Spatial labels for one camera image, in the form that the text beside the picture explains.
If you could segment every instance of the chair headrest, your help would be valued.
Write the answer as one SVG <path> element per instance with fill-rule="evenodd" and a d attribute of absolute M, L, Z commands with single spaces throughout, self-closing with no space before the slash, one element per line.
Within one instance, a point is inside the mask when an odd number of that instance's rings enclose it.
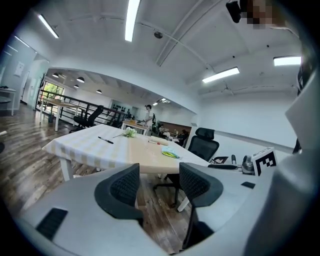
<path fill-rule="evenodd" d="M 198 128 L 195 131 L 195 135 L 202 137 L 206 140 L 213 140 L 215 138 L 215 130 L 207 129 L 207 128 Z"/>

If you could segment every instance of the window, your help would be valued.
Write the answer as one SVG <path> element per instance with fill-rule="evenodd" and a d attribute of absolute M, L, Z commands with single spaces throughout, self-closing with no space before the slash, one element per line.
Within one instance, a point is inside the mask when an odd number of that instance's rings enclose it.
<path fill-rule="evenodd" d="M 50 83 L 50 82 L 45 82 L 44 84 L 44 91 L 47 91 L 47 92 L 43 92 L 42 94 L 42 98 L 52 98 L 52 99 L 59 99 L 61 100 L 61 96 L 58 96 L 58 95 L 55 95 L 55 94 L 60 94 L 62 95 L 63 92 L 64 92 L 64 89 L 60 86 L 57 86 L 53 83 Z"/>

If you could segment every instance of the chair armrest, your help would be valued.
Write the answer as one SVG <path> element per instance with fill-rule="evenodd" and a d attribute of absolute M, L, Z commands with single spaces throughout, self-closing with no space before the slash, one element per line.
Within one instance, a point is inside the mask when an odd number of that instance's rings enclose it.
<path fill-rule="evenodd" d="M 224 169 L 224 170 L 236 170 L 239 167 L 235 164 L 209 164 L 209 168 L 214 168 L 214 169 Z"/>

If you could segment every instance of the person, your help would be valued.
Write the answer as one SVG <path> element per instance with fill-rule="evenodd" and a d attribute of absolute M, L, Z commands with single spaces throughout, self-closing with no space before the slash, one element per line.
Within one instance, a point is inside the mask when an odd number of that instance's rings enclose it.
<path fill-rule="evenodd" d="M 148 131 L 147 131 L 146 135 L 150 136 L 152 133 L 152 124 L 153 124 L 154 113 L 151 111 L 151 109 L 152 109 L 151 105 L 146 105 L 145 109 L 146 109 L 146 114 L 145 114 L 145 118 L 143 120 L 143 122 L 144 122 L 143 125 L 148 127 Z"/>
<path fill-rule="evenodd" d="M 162 134 L 165 131 L 164 124 L 162 123 L 159 127 L 159 132 Z"/>
<path fill-rule="evenodd" d="M 177 139 L 179 140 L 179 143 L 177 143 L 177 144 L 179 144 L 180 146 L 183 146 L 184 142 L 188 138 L 188 136 L 189 136 L 189 133 L 185 129 L 183 129 L 182 133 L 179 134 L 177 137 Z"/>

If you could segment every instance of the ceiling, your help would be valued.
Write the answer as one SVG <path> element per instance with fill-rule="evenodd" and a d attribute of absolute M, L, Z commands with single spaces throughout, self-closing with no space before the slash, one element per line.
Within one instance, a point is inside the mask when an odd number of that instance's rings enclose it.
<path fill-rule="evenodd" d="M 45 16 L 61 45 L 85 41 L 90 48 L 90 42 L 99 41 L 130 49 L 183 79 L 185 87 L 202 98 L 221 93 L 291 90 L 299 67 L 275 67 L 273 58 L 301 55 L 299 39 L 288 30 L 254 29 L 246 19 L 234 23 L 226 2 L 141 0 L 132 43 L 124 38 L 128 0 L 51 0 L 34 11 Z M 33 25 L 49 33 L 38 20 Z M 156 38 L 156 31 L 162 32 L 163 38 Z M 202 82 L 233 67 L 238 67 L 240 74 Z M 93 77 L 102 82 L 98 75 Z M 124 90 L 134 88 L 121 83 Z"/>
<path fill-rule="evenodd" d="M 58 73 L 59 77 L 52 76 L 54 73 Z M 141 103 L 143 105 L 153 104 L 163 98 L 161 95 L 141 88 L 132 83 L 89 71 L 49 68 L 46 76 L 51 80 L 54 80 L 73 90 L 84 90 L 87 92 L 95 93 L 97 89 L 100 89 L 102 91 L 102 95 L 118 101 L 123 101 L 123 99 L 117 97 L 117 92 L 121 94 L 128 94 L 136 103 Z M 83 77 L 85 82 L 78 82 L 78 77 Z M 161 103 L 158 106 L 162 107 L 164 105 L 166 107 L 181 107 L 173 101 L 171 101 L 170 103 Z"/>

